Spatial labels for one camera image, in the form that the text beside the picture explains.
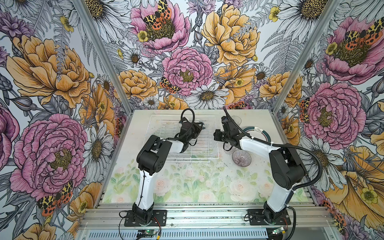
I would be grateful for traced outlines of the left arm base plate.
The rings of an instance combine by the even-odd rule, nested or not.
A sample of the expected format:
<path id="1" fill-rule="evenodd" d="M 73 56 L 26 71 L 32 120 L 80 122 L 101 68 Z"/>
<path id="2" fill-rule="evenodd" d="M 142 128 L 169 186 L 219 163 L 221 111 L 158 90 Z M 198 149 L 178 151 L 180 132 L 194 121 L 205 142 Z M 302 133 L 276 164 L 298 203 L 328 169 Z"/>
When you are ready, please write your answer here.
<path id="1" fill-rule="evenodd" d="M 152 211 L 128 211 L 125 220 L 125 227 L 164 227 L 167 222 L 167 210 Z"/>

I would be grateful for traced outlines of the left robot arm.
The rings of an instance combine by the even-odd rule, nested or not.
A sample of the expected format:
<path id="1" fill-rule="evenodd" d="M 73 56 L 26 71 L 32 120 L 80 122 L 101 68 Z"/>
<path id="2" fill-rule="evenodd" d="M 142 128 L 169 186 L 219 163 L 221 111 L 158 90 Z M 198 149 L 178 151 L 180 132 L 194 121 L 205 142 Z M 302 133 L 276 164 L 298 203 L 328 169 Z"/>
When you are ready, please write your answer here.
<path id="1" fill-rule="evenodd" d="M 164 167 L 168 155 L 184 153 L 191 145 L 190 141 L 197 139 L 205 129 L 202 122 L 189 122 L 182 118 L 181 123 L 180 132 L 173 138 L 162 139 L 151 135 L 137 156 L 140 187 L 132 211 L 135 220 L 141 224 L 149 224 L 153 218 L 156 177 Z"/>

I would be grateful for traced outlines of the plate green red band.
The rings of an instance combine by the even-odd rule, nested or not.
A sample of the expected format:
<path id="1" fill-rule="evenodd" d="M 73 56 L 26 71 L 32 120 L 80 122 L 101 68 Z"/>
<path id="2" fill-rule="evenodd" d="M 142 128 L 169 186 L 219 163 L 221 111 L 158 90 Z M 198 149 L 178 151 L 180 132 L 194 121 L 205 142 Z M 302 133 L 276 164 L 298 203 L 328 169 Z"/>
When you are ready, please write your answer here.
<path id="1" fill-rule="evenodd" d="M 264 142 L 267 142 L 270 144 L 271 142 L 271 137 L 270 135 L 263 130 L 262 128 L 259 127 L 245 127 L 242 128 L 243 132 L 246 133 L 246 136 L 251 138 L 251 139 L 258 139 Z"/>

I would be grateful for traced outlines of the clear glass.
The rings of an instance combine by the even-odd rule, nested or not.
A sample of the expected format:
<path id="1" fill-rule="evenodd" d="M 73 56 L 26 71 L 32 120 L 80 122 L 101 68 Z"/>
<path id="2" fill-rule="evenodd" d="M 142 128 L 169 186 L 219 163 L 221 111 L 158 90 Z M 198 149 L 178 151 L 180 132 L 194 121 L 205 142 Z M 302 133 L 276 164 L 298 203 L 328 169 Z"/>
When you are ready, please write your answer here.
<path id="1" fill-rule="evenodd" d="M 238 126 L 241 125 L 241 123 L 242 123 L 242 119 L 241 119 L 240 117 L 238 117 L 238 116 L 233 116 L 232 119 L 234 120 L 234 122 L 235 122 Z"/>

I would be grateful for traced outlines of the white wire dish rack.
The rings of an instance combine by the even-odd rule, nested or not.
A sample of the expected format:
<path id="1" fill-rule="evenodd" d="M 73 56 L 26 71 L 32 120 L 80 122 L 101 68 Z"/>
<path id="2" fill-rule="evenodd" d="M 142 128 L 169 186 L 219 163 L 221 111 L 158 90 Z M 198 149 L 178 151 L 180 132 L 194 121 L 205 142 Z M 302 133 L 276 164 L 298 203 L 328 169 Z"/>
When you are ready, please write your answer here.
<path id="1" fill-rule="evenodd" d="M 181 139 L 186 143 L 187 149 L 182 153 L 170 152 L 167 162 L 211 162 L 219 158 L 218 142 L 214 140 L 214 132 L 217 128 L 217 117 L 213 115 L 199 115 L 193 117 L 190 113 L 184 115 L 186 120 L 194 122 L 199 127 L 200 133 L 194 139 L 193 135 L 197 129 L 192 128 Z M 177 138 L 182 136 L 181 116 L 177 115 L 152 115 L 144 138 L 146 142 L 150 136 L 156 135 L 160 139 Z"/>

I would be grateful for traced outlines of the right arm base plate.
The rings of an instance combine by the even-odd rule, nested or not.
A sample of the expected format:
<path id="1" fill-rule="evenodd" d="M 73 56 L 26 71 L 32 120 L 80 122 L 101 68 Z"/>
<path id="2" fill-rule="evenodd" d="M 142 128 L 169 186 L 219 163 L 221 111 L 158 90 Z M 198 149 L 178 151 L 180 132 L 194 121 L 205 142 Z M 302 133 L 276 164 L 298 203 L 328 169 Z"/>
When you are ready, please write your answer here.
<path id="1" fill-rule="evenodd" d="M 289 226 L 292 224 L 287 210 L 275 213 L 268 209 L 248 209 L 247 214 L 251 226 Z"/>

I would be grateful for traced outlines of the striped brown white bowl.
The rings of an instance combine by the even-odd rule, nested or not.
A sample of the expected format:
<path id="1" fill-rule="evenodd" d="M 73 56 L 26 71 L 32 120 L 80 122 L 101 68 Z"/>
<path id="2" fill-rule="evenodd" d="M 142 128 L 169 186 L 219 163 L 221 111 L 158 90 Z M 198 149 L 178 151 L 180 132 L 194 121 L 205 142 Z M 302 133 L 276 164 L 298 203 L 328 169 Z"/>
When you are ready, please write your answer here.
<path id="1" fill-rule="evenodd" d="M 252 162 L 251 155 L 244 150 L 236 150 L 232 154 L 233 162 L 239 167 L 248 167 Z"/>

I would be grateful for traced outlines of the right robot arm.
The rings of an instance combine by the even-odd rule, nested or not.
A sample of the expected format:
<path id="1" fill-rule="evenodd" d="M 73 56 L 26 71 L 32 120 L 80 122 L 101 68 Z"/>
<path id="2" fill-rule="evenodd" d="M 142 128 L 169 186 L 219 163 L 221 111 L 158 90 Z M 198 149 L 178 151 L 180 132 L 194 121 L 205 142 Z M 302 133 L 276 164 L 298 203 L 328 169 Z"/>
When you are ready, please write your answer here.
<path id="1" fill-rule="evenodd" d="M 307 175 L 307 170 L 300 158 L 297 146 L 279 145 L 253 138 L 226 114 L 222 117 L 223 130 L 216 130 L 214 140 L 230 144 L 232 147 L 248 154 L 252 153 L 270 162 L 274 187 L 268 200 L 264 203 L 262 219 L 272 225 L 285 214 L 294 191 L 301 180 Z"/>

